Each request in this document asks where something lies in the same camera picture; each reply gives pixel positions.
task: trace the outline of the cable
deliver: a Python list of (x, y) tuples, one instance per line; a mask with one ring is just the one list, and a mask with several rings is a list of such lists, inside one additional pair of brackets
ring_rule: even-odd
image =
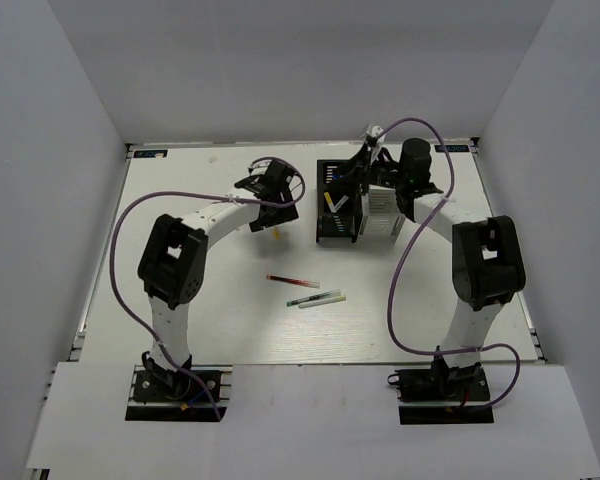
[(391, 130), (393, 130), (395, 127), (397, 127), (398, 125), (405, 123), (405, 122), (420, 123), (422, 125), (425, 125), (429, 130), (431, 130), (431, 132), (435, 135), (436, 139), (442, 146), (444, 154), (447, 157), (447, 164), (449, 165), (449, 174), (450, 174), (451, 179), (450, 179), (450, 183), (449, 183), (449, 189), (444, 194), (444, 196), (442, 197), (442, 199), (440, 200), (438, 205), (436, 205), (436, 207), (431, 211), (431, 213), (429, 213), (427, 218), (424, 219), (424, 221), (418, 226), (415, 233), (409, 239), (409, 242), (407, 243), (407, 246), (405, 247), (404, 252), (402, 253), (402, 256), (400, 257), (400, 260), (398, 261), (398, 265), (396, 266), (395, 272), (393, 273), (393, 278), (391, 279), (391, 286), (389, 287), (389, 298), (387, 300), (387, 327), (389, 329), (389, 336), (391, 337), (391, 340), (393, 341), (393, 343), (401, 350), (404, 350), (405, 352), (411, 353), (413, 355), (422, 355), (422, 356), (427, 356), (427, 357), (428, 356), (435, 357), (435, 356), (444, 356), (444, 355), (457, 355), (457, 354), (461, 354), (461, 353), (488, 352), (489, 350), (494, 350), (496, 348), (506, 348), (507, 350), (509, 350), (513, 354), (515, 361), (516, 361), (516, 370), (515, 370), (515, 373), (513, 374), (511, 383), (505, 389), (505, 391), (495, 400), (492, 400), (489, 403), (485, 403), (484, 405), (480, 405), (479, 407), (473, 407), (473, 408), (474, 409), (483, 409), (483, 408), (492, 407), (492, 406), (500, 403), (502, 400), (504, 400), (504, 398), (507, 395), (509, 395), (509, 393), (511, 393), (511, 390), (513, 390), (513, 387), (517, 383), (518, 377), (520, 376), (521, 360), (520, 360), (520, 355), (518, 355), (518, 352), (516, 351), (515, 348), (513, 348), (511, 345), (509, 345), (507, 343), (494, 343), (494, 344), (487, 345), (486, 347), (482, 347), (482, 348), (470, 347), (470, 348), (458, 348), (455, 350), (442, 350), (442, 351), (418, 350), (415, 348), (408, 347), (408, 346), (404, 345), (403, 343), (401, 343), (400, 340), (398, 340), (398, 337), (396, 336), (396, 333), (393, 329), (393, 299), (395, 297), (396, 286), (398, 285), (398, 278), (400, 277), (400, 272), (402, 271), (402, 267), (404, 266), (404, 263), (407, 260), (409, 253), (411, 253), (411, 250), (413, 249), (413, 246), (415, 245), (416, 240), (418, 240), (418, 237), (420, 237), (420, 235), (422, 234), (424, 229), (427, 228), (429, 223), (431, 223), (431, 221), (433, 220), (433, 217), (435, 217), (436, 214), (440, 210), (442, 210), (442, 207), (444, 207), (445, 203), (447, 203), (447, 201), (451, 197), (451, 194), (453, 193), (453, 189), (455, 188), (455, 185), (456, 185), (456, 174), (455, 174), (455, 170), (453, 168), (453, 162), (451, 161), (451, 155), (449, 154), (449, 150), (447, 149), (447, 146), (444, 143), (444, 140), (442, 139), (442, 137), (440, 136), (438, 131), (434, 128), (433, 125), (431, 125), (426, 120), (422, 120), (422, 119), (416, 118), (416, 117), (402, 118), (400, 120), (393, 122), (391, 125), (389, 125), (387, 128), (385, 128), (382, 132), (380, 132), (380, 134), (378, 134), (378, 136), (376, 138), (380, 138), (380, 137), (386, 135)]
[(264, 205), (267, 207), (278, 207), (278, 208), (291, 207), (291, 206), (295, 205), (296, 203), (298, 203), (300, 200), (302, 200), (302, 197), (304, 197), (304, 194), (305, 194), (307, 188), (306, 188), (306, 183), (304, 181), (304, 177), (298, 171), (298, 169), (296, 169), (289, 162), (282, 160), (281, 158), (277, 158), (277, 157), (262, 157), (257, 160), (254, 160), (252, 165), (255, 163), (264, 161), (264, 160), (277, 160), (277, 161), (285, 164), (289, 168), (293, 169), (296, 176), (300, 179), (300, 184), (302, 185), (302, 190), (300, 190), (300, 195), (298, 195), (298, 198), (291, 200), (289, 202), (286, 202), (286, 203), (275, 203), (275, 202), (266, 202), (263, 200), (254, 200), (254, 199), (238, 198), (238, 197), (234, 197), (234, 198), (230, 199), (228, 197), (222, 197), (222, 196), (217, 196), (217, 195), (205, 195), (205, 194), (201, 194), (201, 193), (179, 192), (179, 191), (172, 191), (172, 190), (152, 192), (152, 193), (148, 193), (147, 195), (143, 195), (140, 198), (137, 198), (136, 200), (131, 202), (127, 208), (125, 208), (123, 210), (122, 214), (120, 214), (120, 217), (118, 218), (118, 221), (116, 222), (116, 224), (113, 228), (113, 233), (111, 234), (111, 247), (110, 247), (111, 253), (109, 255), (109, 280), (111, 281), (111, 289), (113, 290), (113, 295), (116, 297), (116, 300), (118, 301), (118, 303), (120, 304), (122, 309), (125, 312), (127, 312), (127, 314), (131, 318), (133, 318), (137, 323), (139, 323), (145, 330), (147, 330), (151, 334), (153, 339), (156, 341), (158, 348), (160, 349), (160, 352), (162, 352), (162, 355), (164, 355), (164, 358), (167, 360), (167, 362), (169, 362), (171, 364), (171, 366), (174, 367), (177, 371), (189, 376), (198, 385), (200, 385), (200, 387), (202, 388), (202, 391), (205, 393), (205, 395), (209, 399), (209, 403), (211, 403), (211, 407), (213, 408), (213, 411), (216, 414), (218, 421), (222, 420), (222, 415), (220, 415), (220, 411), (218, 410), (218, 405), (216, 405), (216, 402), (213, 399), (213, 396), (211, 395), (211, 392), (207, 388), (207, 385), (204, 383), (204, 381), (202, 381), (202, 379), (200, 377), (198, 377), (196, 374), (194, 374), (190, 370), (187, 370), (186, 368), (182, 368), (180, 365), (178, 365), (173, 360), (173, 357), (169, 354), (169, 352), (165, 348), (164, 344), (162, 343), (162, 340), (158, 336), (158, 333), (153, 328), (151, 328), (151, 326), (149, 326), (149, 324), (147, 322), (142, 320), (142, 318), (140, 318), (140, 316), (137, 313), (135, 313), (133, 310), (131, 310), (131, 307), (129, 307), (127, 302), (125, 302), (124, 299), (122, 298), (120, 289), (118, 288), (118, 281), (116, 280), (116, 270), (115, 270), (116, 247), (118, 246), (118, 237), (120, 235), (120, 230), (122, 228), (122, 224), (123, 224), (124, 220), (127, 218), (127, 216), (129, 215), (129, 213), (131, 213), (131, 211), (134, 208), (136, 208), (138, 205), (140, 205), (141, 203), (146, 202), (147, 200), (150, 200), (152, 198), (158, 198), (158, 197), (200, 198), (203, 200), (213, 200), (213, 201), (217, 201), (217, 202), (235, 201), (238, 203), (252, 203), (252, 204), (257, 204), (257, 205)]

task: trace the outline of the white marker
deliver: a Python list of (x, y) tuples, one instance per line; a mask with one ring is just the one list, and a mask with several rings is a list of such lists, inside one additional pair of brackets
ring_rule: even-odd
[(347, 299), (346, 295), (340, 295), (339, 297), (323, 298), (321, 300), (314, 300), (313, 302), (304, 302), (298, 305), (298, 308), (311, 308), (317, 307), (318, 305), (327, 305), (329, 303), (344, 302)]

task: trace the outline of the gray wall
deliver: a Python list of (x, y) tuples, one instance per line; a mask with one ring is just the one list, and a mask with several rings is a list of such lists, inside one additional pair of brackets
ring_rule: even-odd
[(566, 366), (600, 459), (600, 1), (556, 2), (480, 156), (517, 222), (542, 346)]
[(50, 0), (127, 142), (480, 135), (552, 2)]
[(124, 151), (47, 3), (0, 0), (0, 480), (69, 353)]

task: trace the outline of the table top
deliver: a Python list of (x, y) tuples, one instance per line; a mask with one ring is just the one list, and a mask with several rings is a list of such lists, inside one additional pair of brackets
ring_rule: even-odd
[[(53, 480), (600, 476), (563, 367), (523, 367), (486, 425), (401, 426), (392, 371), (238, 365), (221, 423), (125, 422), (133, 364), (61, 363), (28, 466)], [(513, 374), (485, 371), (492, 395)]]
[[(164, 158), (133, 158), (120, 209), (157, 190), (223, 195), (246, 175), (254, 159), (273, 155), (296, 166), (307, 182), (298, 204), (300, 218), (282, 225), (280, 238), (248, 227), (218, 242), (207, 256), (204, 285), (189, 311), (189, 345), (198, 364), (401, 363), (429, 362), (399, 350), (389, 338), (386, 303), (389, 283), (415, 225), (406, 222), (394, 243), (316, 244), (316, 160), (347, 159), (350, 143), (196, 146), (169, 148)], [(394, 158), (400, 146), (389, 145)], [(446, 161), (433, 153), (432, 179), (449, 182)], [(470, 153), (452, 154), (454, 197), (478, 214), (489, 215), (480, 177)], [(116, 271), (123, 297), (150, 321), (150, 308), (136, 270), (155, 219), (185, 215), (208, 202), (157, 198), (139, 206), (125, 221)], [(321, 291), (341, 289), (345, 302), (300, 310), (286, 302), (318, 290), (265, 279), (267, 274), (319, 281)], [(425, 231), (407, 260), (394, 303), (395, 331), (403, 343), (433, 349), (444, 338), (456, 304), (451, 283), (451, 246)], [(102, 269), (87, 316), (82, 362), (139, 362), (149, 335), (117, 304)], [(536, 360), (519, 299), (496, 318), (487, 343), (508, 342), (523, 360)], [(510, 361), (507, 351), (483, 354), (486, 361)]]

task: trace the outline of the purple cable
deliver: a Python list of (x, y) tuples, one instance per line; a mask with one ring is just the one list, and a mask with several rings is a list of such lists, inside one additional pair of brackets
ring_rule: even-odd
[(278, 207), (278, 208), (291, 207), (291, 206), (295, 205), (296, 203), (298, 203), (300, 200), (302, 200), (302, 197), (304, 197), (304, 194), (306, 192), (306, 184), (305, 184), (304, 177), (302, 176), (302, 174), (289, 162), (286, 162), (285, 160), (282, 160), (281, 158), (277, 158), (277, 157), (262, 157), (262, 158), (255, 160), (254, 162), (252, 162), (252, 165), (254, 165), (260, 161), (264, 161), (264, 160), (277, 160), (281, 163), (284, 163), (285, 165), (287, 165), (288, 167), (292, 168), (295, 171), (296, 176), (300, 179), (300, 185), (302, 185), (302, 190), (300, 191), (300, 195), (298, 195), (298, 198), (291, 200), (290, 202), (286, 202), (286, 203), (275, 203), (275, 202), (265, 202), (263, 200), (253, 200), (253, 199), (236, 198), (236, 197), (228, 198), (228, 197), (222, 197), (222, 196), (217, 196), (217, 195), (205, 195), (205, 194), (201, 194), (201, 193), (189, 193), (189, 192), (179, 192), (179, 191), (153, 192), (153, 193), (149, 193), (147, 195), (143, 195), (142, 197), (131, 202), (131, 204), (129, 204), (129, 206), (127, 208), (125, 208), (124, 211), (122, 212), (122, 214), (120, 215), (120, 218), (118, 219), (118, 221), (115, 224), (115, 227), (113, 228), (113, 233), (111, 234), (111, 254), (109, 255), (109, 279), (111, 281), (111, 289), (113, 290), (113, 295), (116, 297), (116, 300), (118, 301), (118, 303), (120, 304), (122, 309), (125, 312), (127, 312), (127, 314), (131, 318), (133, 318), (136, 322), (138, 322), (142, 327), (144, 327), (145, 330), (147, 330), (151, 334), (153, 339), (158, 344), (158, 348), (160, 348), (160, 351), (162, 352), (162, 355), (164, 355), (164, 358), (167, 360), (167, 362), (169, 362), (176, 370), (184, 373), (185, 375), (188, 375), (191, 379), (193, 379), (196, 383), (198, 383), (198, 385), (200, 385), (200, 387), (202, 388), (202, 391), (209, 399), (209, 403), (211, 403), (211, 407), (213, 408), (213, 411), (216, 414), (218, 421), (222, 420), (222, 416), (220, 415), (220, 411), (218, 410), (218, 405), (216, 404), (215, 400), (213, 399), (213, 396), (211, 395), (211, 392), (207, 388), (207, 385), (205, 384), (205, 382), (202, 381), (202, 379), (200, 377), (198, 377), (196, 374), (194, 374), (190, 370), (187, 370), (186, 368), (182, 368), (180, 365), (178, 365), (173, 360), (173, 357), (169, 354), (169, 352), (167, 351), (165, 346), (162, 344), (162, 340), (158, 336), (158, 333), (153, 328), (151, 328), (151, 326), (149, 326), (149, 324), (147, 322), (142, 320), (142, 318), (140, 318), (140, 316), (137, 313), (135, 313), (133, 310), (131, 310), (131, 307), (129, 307), (129, 305), (127, 305), (127, 302), (125, 302), (124, 299), (122, 298), (122, 295), (120, 294), (120, 289), (118, 288), (118, 282), (116, 280), (116, 270), (115, 270), (116, 247), (118, 245), (118, 236), (120, 235), (122, 223), (124, 222), (125, 218), (127, 218), (129, 213), (131, 213), (131, 210), (133, 210), (138, 205), (140, 205), (143, 202), (146, 202), (147, 200), (149, 200), (151, 198), (157, 198), (157, 197), (201, 198), (203, 200), (213, 200), (213, 201), (217, 201), (217, 202), (235, 201), (237, 203), (252, 203), (252, 204), (257, 204), (257, 205), (264, 205), (267, 207)]
[(418, 237), (420, 237), (420, 235), (422, 234), (424, 229), (427, 228), (427, 225), (429, 225), (429, 223), (431, 223), (431, 220), (433, 220), (433, 217), (436, 216), (436, 214), (442, 209), (444, 204), (447, 203), (447, 201), (451, 197), (451, 194), (453, 193), (453, 189), (455, 188), (455, 183), (456, 183), (455, 170), (453, 169), (453, 162), (451, 161), (451, 155), (449, 155), (449, 150), (447, 149), (447, 146), (445, 145), (444, 140), (442, 139), (442, 137), (440, 136), (438, 131), (433, 127), (433, 125), (431, 125), (426, 120), (422, 120), (420, 118), (415, 118), (415, 117), (402, 118), (402, 119), (392, 123), (387, 128), (385, 128), (376, 138), (380, 138), (383, 135), (386, 135), (388, 132), (393, 130), (395, 127), (397, 127), (398, 125), (405, 123), (405, 122), (421, 123), (422, 125), (425, 125), (427, 128), (429, 128), (429, 130), (431, 130), (431, 132), (435, 135), (436, 139), (438, 140), (438, 142), (440, 142), (440, 145), (444, 149), (445, 156), (447, 157), (447, 163), (449, 165), (449, 173), (451, 176), (451, 181), (449, 184), (449, 189), (442, 197), (442, 200), (440, 200), (440, 203), (438, 203), (438, 205), (436, 205), (436, 207), (431, 211), (431, 213), (429, 213), (427, 218), (424, 219), (424, 221), (418, 226), (415, 233), (409, 239), (409, 242), (407, 243), (407, 246), (404, 249), (402, 256), (400, 257), (400, 260), (398, 261), (396, 270), (393, 273), (393, 278), (391, 279), (391, 287), (389, 288), (389, 299), (387, 301), (387, 327), (389, 329), (389, 336), (391, 337), (391, 340), (393, 340), (393, 343), (395, 343), (395, 345), (398, 348), (400, 348), (401, 350), (404, 350), (405, 352), (412, 353), (414, 355), (424, 355), (424, 356), (456, 355), (456, 354), (460, 354), (460, 353), (487, 352), (487, 351), (493, 350), (495, 348), (506, 348), (507, 350), (509, 350), (511, 353), (513, 353), (513, 356), (515, 357), (515, 360), (516, 360), (516, 370), (515, 370), (515, 373), (513, 374), (513, 379), (511, 380), (511, 383), (498, 398), (490, 401), (489, 403), (485, 403), (484, 405), (481, 405), (479, 407), (474, 407), (474, 408), (481, 409), (481, 408), (492, 407), (492, 406), (500, 403), (507, 395), (509, 395), (509, 393), (511, 393), (511, 390), (513, 390), (513, 387), (515, 386), (516, 382), (518, 381), (518, 377), (520, 376), (521, 360), (520, 360), (520, 355), (518, 355), (518, 352), (516, 351), (515, 348), (513, 348), (511, 345), (509, 345), (507, 343), (494, 343), (494, 344), (487, 345), (486, 347), (482, 347), (482, 348), (478, 348), (478, 347), (476, 347), (476, 348), (458, 348), (455, 350), (442, 350), (442, 351), (418, 350), (415, 348), (407, 347), (406, 345), (402, 344), (400, 342), (400, 340), (398, 340), (398, 337), (396, 336), (396, 333), (393, 329), (393, 298), (395, 297), (396, 286), (398, 284), (398, 278), (400, 277), (400, 272), (402, 271), (402, 267), (404, 266), (404, 263), (407, 260), (409, 253), (411, 253), (413, 246), (415, 245), (416, 241), (418, 240)]

